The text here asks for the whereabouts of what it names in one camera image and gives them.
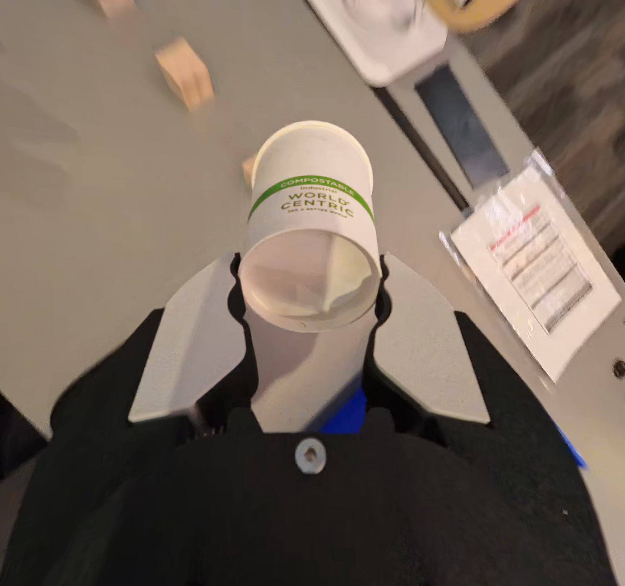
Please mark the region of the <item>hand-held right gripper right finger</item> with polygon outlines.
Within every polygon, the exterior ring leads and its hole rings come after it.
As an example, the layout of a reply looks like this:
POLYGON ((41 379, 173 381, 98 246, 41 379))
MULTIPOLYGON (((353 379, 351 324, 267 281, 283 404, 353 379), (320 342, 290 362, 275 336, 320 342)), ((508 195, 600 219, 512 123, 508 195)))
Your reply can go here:
POLYGON ((491 418, 452 305, 396 256, 383 255, 381 265, 364 387, 387 388, 429 416, 487 426, 491 418))

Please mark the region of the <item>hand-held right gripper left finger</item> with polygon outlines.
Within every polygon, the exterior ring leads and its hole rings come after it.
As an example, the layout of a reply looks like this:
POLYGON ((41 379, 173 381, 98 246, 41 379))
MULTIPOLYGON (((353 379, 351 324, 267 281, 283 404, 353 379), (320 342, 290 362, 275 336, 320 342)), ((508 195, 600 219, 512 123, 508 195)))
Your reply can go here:
POLYGON ((258 368, 239 279, 241 256, 227 253, 167 302, 129 410, 129 422, 186 416, 220 432, 248 409, 258 368))

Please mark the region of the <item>blue plastic bin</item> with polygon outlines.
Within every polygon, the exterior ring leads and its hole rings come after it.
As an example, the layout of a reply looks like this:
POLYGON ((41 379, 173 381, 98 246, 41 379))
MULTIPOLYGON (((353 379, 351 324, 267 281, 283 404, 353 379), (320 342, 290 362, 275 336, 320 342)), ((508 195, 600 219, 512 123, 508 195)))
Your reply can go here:
POLYGON ((366 414, 366 397, 362 387, 341 404, 335 412, 330 413, 328 420, 319 429, 321 434, 345 435, 356 434, 364 424, 366 414))

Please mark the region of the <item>white paper cup green stripe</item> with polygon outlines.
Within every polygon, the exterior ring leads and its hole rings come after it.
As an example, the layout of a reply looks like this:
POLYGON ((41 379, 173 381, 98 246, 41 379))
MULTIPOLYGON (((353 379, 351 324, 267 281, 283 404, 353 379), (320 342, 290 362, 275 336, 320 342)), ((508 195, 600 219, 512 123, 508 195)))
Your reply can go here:
POLYGON ((290 124, 261 146, 251 187, 238 269, 247 305, 301 333, 360 319, 382 278, 363 146, 328 122, 290 124))

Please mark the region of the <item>instruction sheet in plastic sleeve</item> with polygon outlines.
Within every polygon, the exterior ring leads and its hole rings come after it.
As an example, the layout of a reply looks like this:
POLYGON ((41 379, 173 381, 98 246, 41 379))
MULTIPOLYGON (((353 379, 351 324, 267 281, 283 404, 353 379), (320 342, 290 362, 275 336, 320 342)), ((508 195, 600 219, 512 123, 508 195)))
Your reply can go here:
POLYGON ((618 290, 583 222, 539 149, 522 169, 488 184, 439 238, 465 277, 499 311, 557 384, 617 309, 618 290))

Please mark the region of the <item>black rectangular table plate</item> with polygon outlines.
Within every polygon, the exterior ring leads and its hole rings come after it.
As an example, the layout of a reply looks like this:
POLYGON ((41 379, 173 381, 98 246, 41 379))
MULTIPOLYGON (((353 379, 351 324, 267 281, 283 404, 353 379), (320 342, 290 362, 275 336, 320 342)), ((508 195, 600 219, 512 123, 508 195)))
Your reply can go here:
POLYGON ((509 172, 448 65, 435 69, 414 89, 472 188, 480 188, 509 172))

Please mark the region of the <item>white display stand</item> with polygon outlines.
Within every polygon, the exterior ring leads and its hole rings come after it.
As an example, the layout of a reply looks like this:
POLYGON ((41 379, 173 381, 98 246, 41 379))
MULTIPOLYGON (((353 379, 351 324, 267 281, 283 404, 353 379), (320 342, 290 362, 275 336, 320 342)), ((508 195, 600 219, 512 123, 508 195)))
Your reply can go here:
POLYGON ((307 0, 361 78, 384 88, 439 54, 448 28, 426 0, 307 0))

